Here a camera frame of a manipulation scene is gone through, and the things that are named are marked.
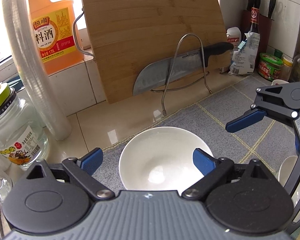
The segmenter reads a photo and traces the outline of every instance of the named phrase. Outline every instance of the spice jar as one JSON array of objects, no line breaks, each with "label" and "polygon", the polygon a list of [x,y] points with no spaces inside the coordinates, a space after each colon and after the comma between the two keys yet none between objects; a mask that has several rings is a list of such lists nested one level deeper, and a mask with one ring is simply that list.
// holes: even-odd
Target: spice jar
[{"label": "spice jar", "polygon": [[0,154],[27,169],[47,150],[48,139],[32,103],[7,83],[0,84]]},{"label": "spice jar", "polygon": [[280,70],[279,79],[288,81],[292,71],[293,62],[285,57],[283,57],[282,61],[283,65]]}]

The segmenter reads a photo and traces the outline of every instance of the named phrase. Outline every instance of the green plastic container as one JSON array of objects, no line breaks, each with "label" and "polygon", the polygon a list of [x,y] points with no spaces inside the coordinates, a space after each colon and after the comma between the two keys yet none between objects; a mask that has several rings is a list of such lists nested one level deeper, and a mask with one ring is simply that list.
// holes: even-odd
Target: green plastic container
[{"label": "green plastic container", "polygon": [[283,61],[278,57],[267,53],[260,53],[258,73],[265,79],[273,81],[278,79],[282,65]]}]

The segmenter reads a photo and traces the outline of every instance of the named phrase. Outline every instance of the bamboo cutting board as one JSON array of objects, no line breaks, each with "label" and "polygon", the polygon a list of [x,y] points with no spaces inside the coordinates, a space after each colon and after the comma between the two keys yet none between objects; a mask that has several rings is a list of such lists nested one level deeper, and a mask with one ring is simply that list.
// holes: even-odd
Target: bamboo cutting board
[{"label": "bamboo cutting board", "polygon": [[[132,96],[143,68],[173,57],[180,38],[197,34],[204,46],[227,41],[218,0],[82,0],[88,34],[107,101]],[[198,49],[190,37],[179,53]],[[229,66],[230,54],[211,56],[209,69]]]}]

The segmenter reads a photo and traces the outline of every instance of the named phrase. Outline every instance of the knife block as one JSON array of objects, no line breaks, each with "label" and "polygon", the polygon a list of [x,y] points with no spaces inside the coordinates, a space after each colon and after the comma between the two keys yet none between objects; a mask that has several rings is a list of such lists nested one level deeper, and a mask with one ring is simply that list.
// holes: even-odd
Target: knife block
[{"label": "knife block", "polygon": [[[251,11],[247,11],[247,10],[242,11],[241,25],[240,25],[242,38],[245,37],[244,32],[250,26],[250,19],[251,19]],[[263,16],[261,14],[259,15],[260,44],[259,44],[258,54],[256,58],[256,66],[259,65],[260,53],[267,51],[272,22],[273,22],[272,19]]]}]

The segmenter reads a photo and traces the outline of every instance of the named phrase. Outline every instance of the silver bolt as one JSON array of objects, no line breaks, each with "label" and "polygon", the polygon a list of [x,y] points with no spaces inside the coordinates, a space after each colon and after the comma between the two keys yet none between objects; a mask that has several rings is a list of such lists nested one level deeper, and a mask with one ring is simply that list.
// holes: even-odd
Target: silver bolt
[{"label": "silver bolt", "polygon": [[199,190],[197,190],[195,188],[188,188],[185,191],[185,194],[187,197],[197,197],[197,196],[199,196]]},{"label": "silver bolt", "polygon": [[97,191],[97,196],[100,198],[109,198],[112,195],[112,191],[109,189],[102,189]]},{"label": "silver bolt", "polygon": [[298,116],[298,113],[296,112],[296,111],[293,111],[292,113],[291,113],[291,117],[292,118],[296,118]]}]

